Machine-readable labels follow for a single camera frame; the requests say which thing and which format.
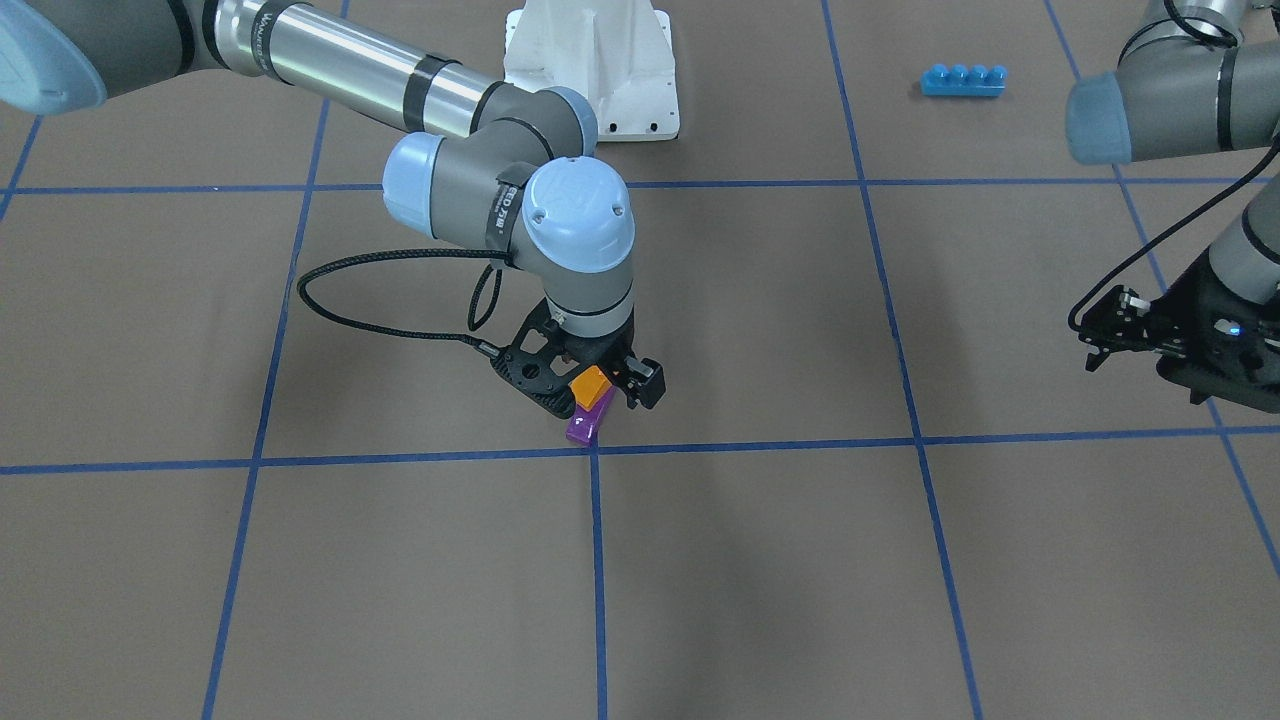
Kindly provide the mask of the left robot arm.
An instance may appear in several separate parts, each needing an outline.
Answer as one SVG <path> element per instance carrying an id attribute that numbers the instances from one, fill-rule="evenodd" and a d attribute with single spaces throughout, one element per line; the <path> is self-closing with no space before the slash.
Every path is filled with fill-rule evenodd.
<path id="1" fill-rule="evenodd" d="M 1079 79 L 1065 114 L 1085 165 L 1266 149 L 1240 190 L 1277 158 L 1276 41 L 1248 44 L 1242 22 L 1275 1 L 1152 1 L 1110 73 Z M 1157 373 L 1193 404 L 1217 397 L 1279 407 L 1279 188 L 1268 182 L 1181 273 L 1144 301 L 1105 275 L 1069 313 L 1097 369 L 1112 354 L 1152 352 Z"/>

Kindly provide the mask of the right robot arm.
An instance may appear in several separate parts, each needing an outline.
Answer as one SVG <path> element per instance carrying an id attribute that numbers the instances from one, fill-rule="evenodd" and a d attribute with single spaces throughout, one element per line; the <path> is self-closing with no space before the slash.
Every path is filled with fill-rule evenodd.
<path id="1" fill-rule="evenodd" d="M 596 118 L 571 88 L 530 92 L 402 44 L 307 1 L 5 1 L 3 101 L 35 115 L 99 108 L 195 70 L 221 68 L 330 99 L 402 133 L 387 159 L 388 213 L 443 249 L 369 252 L 298 278 L 393 259 L 483 259 L 484 278 L 536 275 L 544 297 L 511 343 L 454 341 L 559 418 L 571 382 L 599 369 L 630 407 L 666 392 L 634 341 L 636 234 L 623 178 L 594 155 Z"/>

